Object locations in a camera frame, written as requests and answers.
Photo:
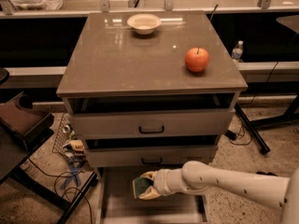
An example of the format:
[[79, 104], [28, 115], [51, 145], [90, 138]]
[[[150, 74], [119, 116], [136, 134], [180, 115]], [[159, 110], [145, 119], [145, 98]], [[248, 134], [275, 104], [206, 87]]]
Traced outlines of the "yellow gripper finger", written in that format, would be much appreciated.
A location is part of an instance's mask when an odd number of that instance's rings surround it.
[[157, 191], [157, 189], [153, 186], [148, 187], [146, 190], [143, 190], [138, 198], [141, 200], [152, 200], [160, 197], [161, 194]]
[[156, 175], [157, 175], [157, 172], [156, 172], [156, 171], [148, 171], [148, 172], [142, 174], [141, 177], [142, 177], [142, 178], [145, 178], [145, 179], [148, 179], [148, 180], [150, 180], [150, 181], [154, 181]]

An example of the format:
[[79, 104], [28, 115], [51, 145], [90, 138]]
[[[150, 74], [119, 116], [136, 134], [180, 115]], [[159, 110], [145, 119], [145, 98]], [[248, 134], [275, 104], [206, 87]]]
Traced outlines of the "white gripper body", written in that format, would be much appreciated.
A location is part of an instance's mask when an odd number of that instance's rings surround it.
[[161, 169], [154, 178], [154, 187], [161, 195], [172, 195], [183, 191], [180, 169]]

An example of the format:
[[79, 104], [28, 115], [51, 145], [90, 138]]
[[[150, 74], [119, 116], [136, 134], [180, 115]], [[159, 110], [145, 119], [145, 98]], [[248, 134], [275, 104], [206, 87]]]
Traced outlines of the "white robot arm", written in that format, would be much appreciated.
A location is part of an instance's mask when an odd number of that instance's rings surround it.
[[201, 195], [209, 187], [282, 211], [281, 224], [299, 224], [299, 169], [292, 177], [281, 177], [228, 171], [188, 161], [181, 168], [149, 171], [133, 180], [134, 196], [141, 200], [176, 193]]

